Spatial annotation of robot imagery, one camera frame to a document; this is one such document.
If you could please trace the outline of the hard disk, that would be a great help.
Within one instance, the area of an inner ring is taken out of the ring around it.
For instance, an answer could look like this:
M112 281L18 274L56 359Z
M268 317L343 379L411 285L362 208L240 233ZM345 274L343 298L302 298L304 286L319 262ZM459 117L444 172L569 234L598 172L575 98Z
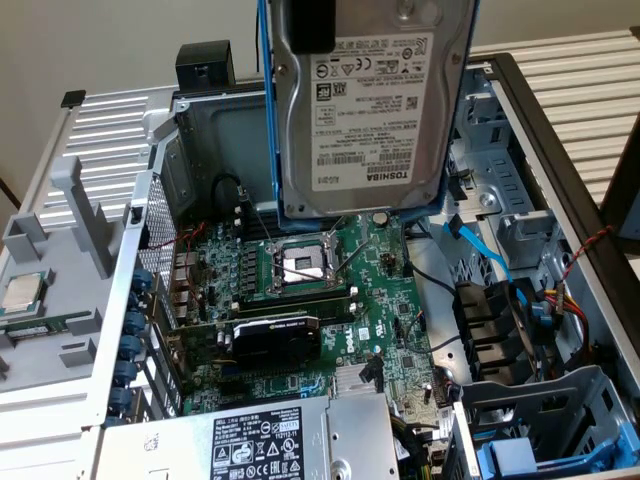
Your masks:
M294 54L289 0L257 0L279 224L438 212L480 0L336 0L331 53Z

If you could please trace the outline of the grey metal disk bay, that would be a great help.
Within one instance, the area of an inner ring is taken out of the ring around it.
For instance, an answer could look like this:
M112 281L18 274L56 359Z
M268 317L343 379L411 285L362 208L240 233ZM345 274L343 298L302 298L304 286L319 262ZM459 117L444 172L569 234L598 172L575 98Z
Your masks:
M486 443L525 438L550 479L640 477L640 434L598 366L518 386L478 382L462 390L453 448L456 469L482 480L476 452Z

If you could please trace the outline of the blue disk carrier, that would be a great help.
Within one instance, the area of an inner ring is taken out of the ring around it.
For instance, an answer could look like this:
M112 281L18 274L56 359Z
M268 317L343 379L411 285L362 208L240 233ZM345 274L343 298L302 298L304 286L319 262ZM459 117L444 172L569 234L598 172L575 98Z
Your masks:
M525 438L492 441L477 452L482 480L543 480L553 477L542 470Z

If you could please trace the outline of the black box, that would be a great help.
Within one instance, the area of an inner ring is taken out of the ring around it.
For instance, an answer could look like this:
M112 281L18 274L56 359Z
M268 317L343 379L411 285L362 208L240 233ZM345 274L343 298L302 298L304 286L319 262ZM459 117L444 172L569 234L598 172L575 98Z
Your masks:
M181 91L203 91L236 84L229 40L183 44L175 71Z

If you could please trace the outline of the open PC case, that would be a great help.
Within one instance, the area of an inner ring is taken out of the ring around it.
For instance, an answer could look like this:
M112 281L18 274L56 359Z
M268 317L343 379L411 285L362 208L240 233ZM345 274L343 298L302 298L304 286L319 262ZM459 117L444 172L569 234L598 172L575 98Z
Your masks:
M148 203L136 214L139 256L125 293L105 424L107 429L186 415L167 340L178 322L172 301L175 259L205 228L276 218L269 204L266 96L259 86L176 102L175 132L157 144ZM456 285L507 281L522 309L534 375L524 384L598 366L640 434L640 284L599 216L576 167L548 121L524 69L506 54L466 70L446 162L442 208L404 219L407 263L423 278L434 359L452 384L441 435L420 431L389 408L399 480L473 480L456 469L453 443L462 390L471 377L453 310Z

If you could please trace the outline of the CPU socket with levers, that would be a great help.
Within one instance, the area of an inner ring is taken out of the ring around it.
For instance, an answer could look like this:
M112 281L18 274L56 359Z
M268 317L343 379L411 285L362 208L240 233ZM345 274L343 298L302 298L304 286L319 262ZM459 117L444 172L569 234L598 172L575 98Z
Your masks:
M344 217L335 226L319 232L246 242L240 261L241 299L252 304L288 304L356 297L358 287L353 268L357 256L369 243L370 220L369 215ZM348 285L349 290L342 295L324 293L258 301L244 299L247 291L270 288L280 292L298 285L326 288Z

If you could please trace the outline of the green motherboard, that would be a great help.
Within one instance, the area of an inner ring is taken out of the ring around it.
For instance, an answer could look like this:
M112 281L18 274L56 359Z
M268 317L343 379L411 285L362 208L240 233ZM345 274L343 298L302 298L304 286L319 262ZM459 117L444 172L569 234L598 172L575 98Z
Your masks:
M353 298L288 304L243 301L243 245L290 235L250 237L238 221L228 221L205 228L185 244L173 271L175 330L257 317L309 315L320 320L322 350L317 359L298 367L191 367L171 352L167 340L182 383L184 414L320 396L336 399L336 369L367 364L381 371L382 394L395 416L420 431L442 434L452 384L434 357L446 350L448 341L429 337L430 317L419 294L423 278L407 263L410 230L391 217L387 225L378 227L370 217L369 243L353 268L358 287Z

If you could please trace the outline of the black graphics card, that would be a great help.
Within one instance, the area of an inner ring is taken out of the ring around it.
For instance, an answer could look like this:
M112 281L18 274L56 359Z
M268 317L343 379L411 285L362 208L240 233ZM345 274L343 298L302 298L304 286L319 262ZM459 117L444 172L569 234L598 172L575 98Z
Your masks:
M309 315L284 315L201 324L175 330L168 346L191 367L298 367L320 356L321 323Z

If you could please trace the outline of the black plastic fan shroud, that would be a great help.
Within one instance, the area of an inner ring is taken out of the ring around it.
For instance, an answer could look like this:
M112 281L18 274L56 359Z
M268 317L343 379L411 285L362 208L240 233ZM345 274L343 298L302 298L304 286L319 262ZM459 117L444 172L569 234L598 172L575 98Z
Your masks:
M516 386L533 377L532 347L520 323L522 309L507 281L457 284L453 310L475 382Z

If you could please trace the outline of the silver chipset heatsink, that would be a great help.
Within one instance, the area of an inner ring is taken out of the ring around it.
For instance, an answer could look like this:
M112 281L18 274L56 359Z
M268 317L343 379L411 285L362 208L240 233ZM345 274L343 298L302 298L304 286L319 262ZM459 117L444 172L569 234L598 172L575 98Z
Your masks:
M334 374L334 393L338 398L382 394L383 377L379 369L367 364L338 367Z

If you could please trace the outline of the silver CPU chip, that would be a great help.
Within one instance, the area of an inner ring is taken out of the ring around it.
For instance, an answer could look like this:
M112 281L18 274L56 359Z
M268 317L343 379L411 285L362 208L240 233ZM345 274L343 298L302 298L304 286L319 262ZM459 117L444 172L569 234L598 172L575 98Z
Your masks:
M13 321L43 317L47 288L44 271L11 277L0 301L0 319Z

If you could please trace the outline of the green RAM stick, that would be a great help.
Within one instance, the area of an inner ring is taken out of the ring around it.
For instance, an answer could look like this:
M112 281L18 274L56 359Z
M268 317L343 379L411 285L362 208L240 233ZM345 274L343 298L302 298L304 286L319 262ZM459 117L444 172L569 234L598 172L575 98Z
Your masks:
M15 317L0 316L0 331L12 340L22 340L31 337L48 336L67 332L67 321L85 317L88 311L71 314L43 317Z

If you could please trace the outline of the silver power supply unit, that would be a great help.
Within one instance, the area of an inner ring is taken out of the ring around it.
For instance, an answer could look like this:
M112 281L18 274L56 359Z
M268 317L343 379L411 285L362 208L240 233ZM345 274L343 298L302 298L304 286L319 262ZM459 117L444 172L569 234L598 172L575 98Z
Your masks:
M107 429L95 480L399 480L380 394Z

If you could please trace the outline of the grey parts rack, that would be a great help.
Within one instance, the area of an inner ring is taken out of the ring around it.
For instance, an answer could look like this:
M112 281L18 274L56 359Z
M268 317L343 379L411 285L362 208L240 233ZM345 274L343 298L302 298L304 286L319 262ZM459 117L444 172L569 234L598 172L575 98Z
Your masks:
M54 335L12 340L0 331L0 393L89 376L106 317L125 221L109 221L91 204L78 157L57 158L50 178L74 223L46 230L33 212L10 218L2 237L0 301L11 277L44 271L44 316L89 314L68 320L69 330Z

